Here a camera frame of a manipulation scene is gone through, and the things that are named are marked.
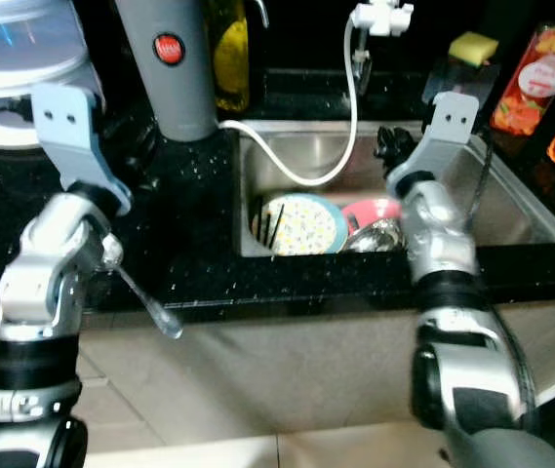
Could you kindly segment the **chrome tap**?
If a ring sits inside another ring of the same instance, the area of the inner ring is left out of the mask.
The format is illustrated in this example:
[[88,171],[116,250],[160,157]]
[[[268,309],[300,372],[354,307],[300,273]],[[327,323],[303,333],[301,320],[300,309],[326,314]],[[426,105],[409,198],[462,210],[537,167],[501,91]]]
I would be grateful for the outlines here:
[[367,37],[359,36],[351,53],[351,77],[357,97],[361,97],[367,91],[370,82],[372,57],[367,49]]

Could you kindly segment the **yellow oil bottle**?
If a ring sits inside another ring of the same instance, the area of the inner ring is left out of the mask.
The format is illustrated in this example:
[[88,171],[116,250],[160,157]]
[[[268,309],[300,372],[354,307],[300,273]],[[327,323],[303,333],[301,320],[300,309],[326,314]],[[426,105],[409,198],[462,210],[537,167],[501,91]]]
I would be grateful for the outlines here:
[[212,74],[219,110],[249,107],[249,23],[243,0],[207,1]]

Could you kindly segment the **black chopstick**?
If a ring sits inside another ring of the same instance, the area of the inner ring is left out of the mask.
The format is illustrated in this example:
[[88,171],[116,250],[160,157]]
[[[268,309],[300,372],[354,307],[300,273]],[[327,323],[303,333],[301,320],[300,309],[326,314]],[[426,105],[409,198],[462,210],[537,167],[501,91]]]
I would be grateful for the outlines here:
[[280,228],[283,221],[283,215],[285,214],[286,205],[282,204],[280,210],[278,210],[277,217],[271,221],[271,230],[268,232],[267,247],[270,250],[274,249],[277,244],[277,237],[280,235]]

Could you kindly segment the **beige kitchen cabinet front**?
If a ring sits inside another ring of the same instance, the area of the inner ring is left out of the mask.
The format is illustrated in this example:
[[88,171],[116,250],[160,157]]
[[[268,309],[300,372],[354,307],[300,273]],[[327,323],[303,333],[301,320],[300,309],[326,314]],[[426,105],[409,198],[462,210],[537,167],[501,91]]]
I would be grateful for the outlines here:
[[407,422],[416,321],[365,303],[302,317],[263,307],[170,339],[140,309],[89,315],[73,414],[94,451]]

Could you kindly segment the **clear stacked plastic container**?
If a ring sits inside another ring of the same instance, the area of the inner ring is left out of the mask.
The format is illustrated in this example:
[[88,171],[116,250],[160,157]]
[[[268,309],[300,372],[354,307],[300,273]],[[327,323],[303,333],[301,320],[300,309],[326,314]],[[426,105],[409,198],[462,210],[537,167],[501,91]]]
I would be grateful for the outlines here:
[[[71,0],[0,0],[0,103],[30,94],[39,82],[94,91],[104,104],[101,82]],[[37,144],[31,122],[0,112],[0,150]]]

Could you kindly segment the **floral plate with blue rim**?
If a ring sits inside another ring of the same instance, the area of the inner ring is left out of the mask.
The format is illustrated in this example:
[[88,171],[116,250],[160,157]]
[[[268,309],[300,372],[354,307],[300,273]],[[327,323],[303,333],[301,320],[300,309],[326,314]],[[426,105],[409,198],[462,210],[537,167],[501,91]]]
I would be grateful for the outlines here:
[[272,251],[276,255],[334,254],[347,238],[347,222],[339,206],[313,193],[282,193],[264,202],[252,217],[252,235],[267,247],[271,221],[282,204],[285,214]]

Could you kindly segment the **stainless steel kitchen sink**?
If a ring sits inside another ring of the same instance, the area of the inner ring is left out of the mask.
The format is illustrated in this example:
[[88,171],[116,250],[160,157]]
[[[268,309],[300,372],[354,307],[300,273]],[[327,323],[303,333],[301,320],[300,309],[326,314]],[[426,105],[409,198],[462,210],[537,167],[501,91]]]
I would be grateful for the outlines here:
[[[251,120],[249,126],[294,173],[307,178],[335,167],[349,135],[347,121]],[[380,126],[359,122],[351,161],[334,181],[316,187],[286,178],[253,139],[233,131],[238,181],[234,226],[240,253],[273,255],[252,235],[252,217],[265,201],[282,193],[313,193],[340,209],[359,200],[385,199],[384,167],[375,155]],[[504,164],[500,152],[488,150],[480,138],[473,138],[437,177],[464,213],[474,213],[470,231],[477,246],[555,244],[555,214]]]

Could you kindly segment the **white tap filter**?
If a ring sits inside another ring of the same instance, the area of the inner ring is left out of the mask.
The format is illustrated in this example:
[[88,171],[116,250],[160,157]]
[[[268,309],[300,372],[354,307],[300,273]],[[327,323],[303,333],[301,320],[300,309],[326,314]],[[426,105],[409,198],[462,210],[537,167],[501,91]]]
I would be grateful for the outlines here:
[[354,5],[349,22],[372,36],[397,37],[410,28],[415,7],[405,0],[363,0]]

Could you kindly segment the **stainless steel bowl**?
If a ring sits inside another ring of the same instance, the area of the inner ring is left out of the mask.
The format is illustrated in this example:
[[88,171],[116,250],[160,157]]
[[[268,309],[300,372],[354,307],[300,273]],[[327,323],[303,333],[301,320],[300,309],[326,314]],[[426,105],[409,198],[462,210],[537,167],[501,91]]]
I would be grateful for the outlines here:
[[345,253],[390,253],[405,247],[399,219],[381,218],[359,228],[345,240],[342,250]]

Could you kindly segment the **red peach refill pouch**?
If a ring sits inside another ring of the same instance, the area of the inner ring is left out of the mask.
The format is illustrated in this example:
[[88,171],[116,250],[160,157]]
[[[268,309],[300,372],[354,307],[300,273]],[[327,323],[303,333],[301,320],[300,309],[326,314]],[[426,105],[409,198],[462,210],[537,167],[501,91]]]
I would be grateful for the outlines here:
[[491,113],[490,126],[517,137],[535,133],[555,97],[555,22],[536,29]]

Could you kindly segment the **grey bottle with red label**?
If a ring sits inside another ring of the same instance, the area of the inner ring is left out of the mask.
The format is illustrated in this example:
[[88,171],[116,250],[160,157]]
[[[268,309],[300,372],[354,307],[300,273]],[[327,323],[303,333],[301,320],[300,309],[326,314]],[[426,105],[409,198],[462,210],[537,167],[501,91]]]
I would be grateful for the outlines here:
[[218,130],[203,0],[115,0],[161,134],[195,142]]

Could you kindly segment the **yellow sponge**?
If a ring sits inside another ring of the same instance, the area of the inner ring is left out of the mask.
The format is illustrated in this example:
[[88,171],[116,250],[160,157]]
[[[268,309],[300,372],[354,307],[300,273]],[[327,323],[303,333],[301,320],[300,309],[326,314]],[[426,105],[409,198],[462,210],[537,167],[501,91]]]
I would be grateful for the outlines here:
[[450,44],[448,57],[458,59],[465,65],[481,67],[488,65],[498,50],[498,40],[493,37],[467,31]]

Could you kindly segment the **pink plastic plate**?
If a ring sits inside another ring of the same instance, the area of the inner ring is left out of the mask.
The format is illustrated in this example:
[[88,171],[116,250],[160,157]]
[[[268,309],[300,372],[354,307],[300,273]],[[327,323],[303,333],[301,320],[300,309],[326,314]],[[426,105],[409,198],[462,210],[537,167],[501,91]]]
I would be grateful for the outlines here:
[[353,235],[359,228],[368,226],[383,218],[398,218],[402,206],[393,199],[366,199],[351,202],[342,207],[347,222],[347,233]]

